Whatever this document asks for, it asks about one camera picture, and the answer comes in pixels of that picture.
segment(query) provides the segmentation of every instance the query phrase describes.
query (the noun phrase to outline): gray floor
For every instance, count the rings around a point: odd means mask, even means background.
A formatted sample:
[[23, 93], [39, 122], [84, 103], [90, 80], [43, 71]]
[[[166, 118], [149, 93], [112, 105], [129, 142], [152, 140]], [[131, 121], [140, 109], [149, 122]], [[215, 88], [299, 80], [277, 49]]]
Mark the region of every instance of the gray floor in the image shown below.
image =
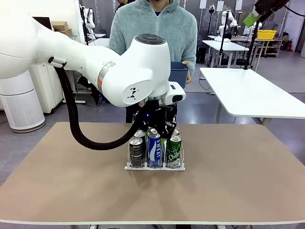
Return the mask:
[[[305, 94], [292, 94], [305, 102]], [[187, 99], [178, 105], [178, 120], [180, 123], [211, 124], [213, 123], [217, 99], [214, 95], [206, 93], [187, 93]], [[103, 103], [101, 107], [78, 105], [81, 122], [114, 122], [123, 123], [125, 120], [124, 108], [118, 108], [111, 104]], [[0, 185], [7, 179], [14, 168], [26, 157], [34, 146], [43, 138], [49, 129], [60, 121], [68, 121], [68, 112], [65, 104], [55, 109], [55, 114], [46, 115], [46, 125], [29, 134], [15, 134], [5, 122], [6, 116], [0, 111]], [[225, 111], [221, 115], [221, 123], [232, 124], [234, 117]], [[254, 124], [251, 118], [237, 118], [236, 124]], [[279, 138], [291, 152], [305, 165], [305, 120], [274, 119], [270, 131]], [[115, 226], [106, 225], [102, 228], [122, 229], [153, 229], [150, 225]], [[68, 226], [33, 226], [0, 223], [0, 229], [67, 229]], [[172, 226], [163, 226], [164, 229], [172, 229]], [[193, 228], [205, 229], [206, 226], [193, 226]], [[305, 224], [254, 226], [254, 229], [301, 229]]]
[[[289, 93], [305, 93], [304, 66], [305, 58], [300, 57], [299, 53], [280, 51], [277, 58], [260, 59], [257, 73]], [[204, 67], [204, 64], [196, 64], [192, 82], [186, 86], [186, 92], [209, 91], [205, 90], [209, 88], [206, 82], [201, 82], [205, 89], [198, 83], [199, 68]]]

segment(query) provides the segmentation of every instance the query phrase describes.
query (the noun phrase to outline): blue container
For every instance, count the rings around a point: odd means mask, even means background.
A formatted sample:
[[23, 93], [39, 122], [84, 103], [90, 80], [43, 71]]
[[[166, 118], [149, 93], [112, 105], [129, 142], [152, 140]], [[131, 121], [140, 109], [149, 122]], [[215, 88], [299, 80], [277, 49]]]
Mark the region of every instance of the blue container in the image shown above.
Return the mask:
[[182, 88], [185, 88], [189, 67], [182, 62], [171, 62], [170, 82], [177, 82]]

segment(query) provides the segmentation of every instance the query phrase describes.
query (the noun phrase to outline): blue can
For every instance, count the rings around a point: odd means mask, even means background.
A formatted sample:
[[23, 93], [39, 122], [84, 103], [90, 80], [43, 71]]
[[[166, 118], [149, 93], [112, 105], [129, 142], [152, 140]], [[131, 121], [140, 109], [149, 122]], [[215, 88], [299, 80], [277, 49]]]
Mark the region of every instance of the blue can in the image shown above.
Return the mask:
[[148, 166], [162, 167], [163, 147], [161, 137], [157, 130], [150, 128], [147, 131], [147, 151], [148, 151]]

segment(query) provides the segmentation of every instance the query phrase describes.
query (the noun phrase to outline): green attachment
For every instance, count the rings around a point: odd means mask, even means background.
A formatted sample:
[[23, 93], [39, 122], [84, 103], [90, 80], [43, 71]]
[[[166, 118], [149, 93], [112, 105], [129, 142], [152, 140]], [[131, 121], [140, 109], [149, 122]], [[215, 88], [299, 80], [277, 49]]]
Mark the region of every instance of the green attachment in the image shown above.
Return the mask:
[[261, 17], [261, 15], [255, 17], [252, 13], [244, 20], [244, 24], [250, 28]]

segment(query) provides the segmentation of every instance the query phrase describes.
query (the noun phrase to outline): can holder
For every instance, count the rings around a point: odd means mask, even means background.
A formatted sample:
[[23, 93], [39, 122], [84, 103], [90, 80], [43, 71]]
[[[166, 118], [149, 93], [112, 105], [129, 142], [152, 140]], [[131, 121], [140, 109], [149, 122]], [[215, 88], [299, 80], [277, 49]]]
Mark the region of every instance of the can holder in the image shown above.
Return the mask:
[[[177, 117], [174, 118], [174, 122], [177, 124], [177, 128], [179, 129], [178, 122], [177, 122]], [[130, 158], [130, 150], [129, 150], [129, 145], [128, 145], [128, 150], [127, 150], [127, 165], [125, 166], [125, 170], [165, 170], [165, 171], [184, 171], [184, 151], [183, 151], [183, 142], [181, 144], [181, 150], [180, 150], [180, 159], [179, 159], [179, 167], [177, 168], [169, 168], [166, 166], [166, 151], [167, 151], [167, 140], [164, 141], [163, 144], [163, 166], [162, 167], [149, 167], [148, 166], [148, 158], [147, 158], [147, 153], [145, 153], [145, 157], [143, 158], [143, 167], [132, 167], [131, 164], [131, 158]]]

